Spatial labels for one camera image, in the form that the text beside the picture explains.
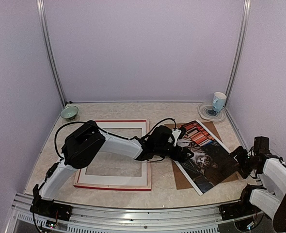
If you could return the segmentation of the cat and books photo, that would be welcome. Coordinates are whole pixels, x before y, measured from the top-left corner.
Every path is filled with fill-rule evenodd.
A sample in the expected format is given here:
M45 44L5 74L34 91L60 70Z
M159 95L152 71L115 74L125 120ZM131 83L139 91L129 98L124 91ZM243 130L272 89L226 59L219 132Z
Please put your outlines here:
M177 144L190 149L194 156L175 163L200 196L238 172L238 162L229 156L230 150L202 122L194 120L180 127L186 133Z

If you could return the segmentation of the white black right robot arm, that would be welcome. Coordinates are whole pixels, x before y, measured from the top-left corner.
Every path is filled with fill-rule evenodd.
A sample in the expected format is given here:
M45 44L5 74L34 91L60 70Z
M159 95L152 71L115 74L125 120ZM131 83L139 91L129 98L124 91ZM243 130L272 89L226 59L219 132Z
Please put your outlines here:
M251 172L261 180L261 185L247 185L239 201L230 206L229 215L245 216L254 209L264 212L278 233L286 232L286 164L282 157L269 150L270 140L264 136L254 138L250 150L239 146L230 156L237 160L241 177Z

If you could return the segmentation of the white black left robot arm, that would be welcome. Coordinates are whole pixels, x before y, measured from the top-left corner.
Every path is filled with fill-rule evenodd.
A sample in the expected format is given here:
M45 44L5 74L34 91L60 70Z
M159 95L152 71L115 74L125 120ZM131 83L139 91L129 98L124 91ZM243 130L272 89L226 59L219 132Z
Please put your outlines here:
M93 120L79 124L81 126L65 139L62 149L56 150L59 160L48 169L43 182L32 190L33 205L46 216L56 211L53 199L63 184L74 172L87 167L99 152L112 152L149 162L154 156L159 156L183 163L194 156L190 149L177 144L185 131L169 129L161 123L146 135L132 138L110 133Z

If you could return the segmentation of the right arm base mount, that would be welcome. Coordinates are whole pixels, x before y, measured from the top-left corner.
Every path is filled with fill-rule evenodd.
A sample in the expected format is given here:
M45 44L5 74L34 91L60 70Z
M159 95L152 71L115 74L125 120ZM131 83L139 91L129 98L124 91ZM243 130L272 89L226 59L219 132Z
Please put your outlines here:
M251 192L250 189L244 189L238 201L220 205L219 211L222 220L235 219L261 212L258 207L250 203Z

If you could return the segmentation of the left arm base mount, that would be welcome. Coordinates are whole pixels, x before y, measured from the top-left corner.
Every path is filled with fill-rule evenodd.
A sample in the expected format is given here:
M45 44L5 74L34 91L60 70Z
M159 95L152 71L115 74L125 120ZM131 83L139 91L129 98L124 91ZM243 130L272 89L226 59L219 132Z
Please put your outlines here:
M55 220L69 221L73 207L71 205L56 203L53 200L33 200L30 211L40 216Z

